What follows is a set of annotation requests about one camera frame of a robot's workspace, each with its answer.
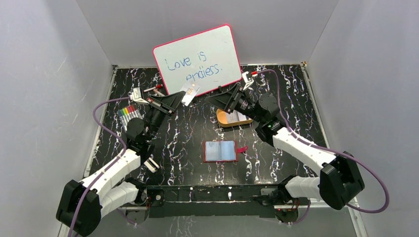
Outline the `orange oval tray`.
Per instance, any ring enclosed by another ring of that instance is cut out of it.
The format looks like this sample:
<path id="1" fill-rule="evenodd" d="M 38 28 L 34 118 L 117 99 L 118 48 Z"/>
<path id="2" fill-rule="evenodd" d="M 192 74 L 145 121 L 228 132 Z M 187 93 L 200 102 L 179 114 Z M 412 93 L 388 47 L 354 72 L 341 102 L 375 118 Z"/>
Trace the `orange oval tray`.
<path id="1" fill-rule="evenodd" d="M 219 126 L 221 126 L 223 128 L 228 128 L 228 127 L 234 127 L 234 126 L 239 126 L 239 125 L 246 125 L 246 124 L 250 124 L 250 123 L 253 122 L 253 120 L 250 117 L 246 116 L 248 118 L 248 120 L 246 120 L 246 121 L 228 123 L 227 122 L 227 115 L 228 114 L 229 113 L 224 112 L 221 109 L 217 109 L 216 118 L 217 118 Z"/>

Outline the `red card holder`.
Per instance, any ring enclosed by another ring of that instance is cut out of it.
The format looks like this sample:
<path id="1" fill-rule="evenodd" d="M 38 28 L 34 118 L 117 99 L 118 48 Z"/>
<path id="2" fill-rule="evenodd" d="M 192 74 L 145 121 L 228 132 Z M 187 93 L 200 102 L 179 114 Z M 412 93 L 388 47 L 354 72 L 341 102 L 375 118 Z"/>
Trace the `red card holder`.
<path id="1" fill-rule="evenodd" d="M 248 146 L 238 147 L 236 141 L 203 142 L 204 162 L 237 162 L 239 154 L 248 150 Z"/>

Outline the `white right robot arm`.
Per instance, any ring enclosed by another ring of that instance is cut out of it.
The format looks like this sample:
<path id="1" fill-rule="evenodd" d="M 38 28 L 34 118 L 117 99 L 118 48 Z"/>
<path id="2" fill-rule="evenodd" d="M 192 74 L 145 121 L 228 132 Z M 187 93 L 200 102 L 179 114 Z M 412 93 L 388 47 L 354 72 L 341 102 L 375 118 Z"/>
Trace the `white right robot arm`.
<path id="1" fill-rule="evenodd" d="M 315 143 L 288 131 L 273 95 L 263 94 L 254 102 L 236 83 L 205 101 L 224 112 L 237 111 L 253 119 L 258 123 L 256 132 L 263 142 L 290 154 L 316 174 L 316 177 L 291 175 L 284 179 L 272 194 L 282 203 L 292 204 L 301 197 L 315 198 L 341 210 L 365 188 L 357 163 L 347 158 L 347 152 L 339 155 L 323 151 Z"/>

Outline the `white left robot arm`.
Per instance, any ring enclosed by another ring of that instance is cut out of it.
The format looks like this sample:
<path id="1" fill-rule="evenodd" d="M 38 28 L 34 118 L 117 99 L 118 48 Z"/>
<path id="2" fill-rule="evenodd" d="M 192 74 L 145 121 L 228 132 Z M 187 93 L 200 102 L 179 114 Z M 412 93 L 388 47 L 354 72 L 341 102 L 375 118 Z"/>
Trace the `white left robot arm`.
<path id="1" fill-rule="evenodd" d="M 151 157 L 155 147 L 151 141 L 168 116 L 181 105 L 185 96 L 180 91 L 166 96 L 149 96 L 146 99 L 132 92 L 128 100 L 146 105 L 148 111 L 144 118 L 139 111 L 122 109 L 124 130 L 121 135 L 98 123 L 103 130 L 122 144 L 123 149 L 101 169 L 80 181 L 69 181 L 63 190 L 56 219 L 69 227 L 69 237 L 86 237 L 99 225 L 101 219 L 126 203 L 143 205 L 148 201 L 145 184 L 128 174 L 140 166 L 155 173 L 160 166 Z"/>

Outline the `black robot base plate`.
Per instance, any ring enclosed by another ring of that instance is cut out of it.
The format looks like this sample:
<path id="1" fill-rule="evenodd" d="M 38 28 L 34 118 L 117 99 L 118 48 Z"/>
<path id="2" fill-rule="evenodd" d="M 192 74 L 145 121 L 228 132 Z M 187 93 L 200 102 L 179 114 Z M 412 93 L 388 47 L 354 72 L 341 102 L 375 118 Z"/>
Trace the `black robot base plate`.
<path id="1" fill-rule="evenodd" d="M 258 216 L 295 221 L 306 198 L 291 199 L 273 185 L 149 186 L 144 204 L 122 210 L 145 211 L 149 218 L 175 216 Z"/>

